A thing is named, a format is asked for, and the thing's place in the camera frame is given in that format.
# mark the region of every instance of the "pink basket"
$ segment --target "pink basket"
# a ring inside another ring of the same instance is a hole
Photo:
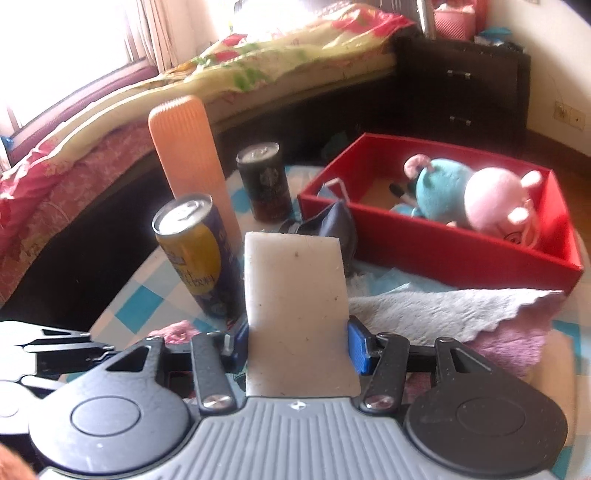
[[[433,8],[439,7],[444,0],[434,0]],[[442,38],[451,40],[472,40],[474,35],[486,28],[488,0],[447,0],[450,7],[474,7],[475,14],[454,11],[435,10],[435,28]]]
[[[441,38],[472,40],[476,35],[476,15],[468,12],[435,11],[435,29]]]

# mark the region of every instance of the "pink plush pig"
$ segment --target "pink plush pig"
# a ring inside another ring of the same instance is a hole
[[[540,221],[528,189],[540,185],[534,170],[522,179],[504,168],[483,168],[466,185],[464,207],[476,231],[503,238],[527,248],[540,239]]]

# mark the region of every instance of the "foam block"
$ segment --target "foam block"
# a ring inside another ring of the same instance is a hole
[[[348,355],[349,304],[338,239],[246,234],[245,292],[247,395],[359,395]]]

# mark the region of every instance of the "pink towel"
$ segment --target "pink towel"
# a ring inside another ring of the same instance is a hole
[[[173,323],[160,330],[150,332],[148,336],[160,336],[164,338],[164,342],[170,345],[180,345],[181,343],[189,343],[191,338],[199,333],[188,320]]]
[[[527,377],[542,358],[552,316],[562,305],[559,301],[544,312],[548,302],[543,303],[544,306],[521,308],[516,318],[499,323],[493,332],[480,332],[466,346],[516,377]],[[429,374],[414,374],[406,382],[405,400],[412,402],[429,388]]]

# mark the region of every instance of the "plush toy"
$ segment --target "plush toy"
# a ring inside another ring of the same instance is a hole
[[[504,168],[473,171],[463,163],[415,155],[404,164],[417,207],[396,205],[393,210],[450,226],[461,226],[534,248],[540,222],[528,189],[542,176],[531,171],[522,179]]]

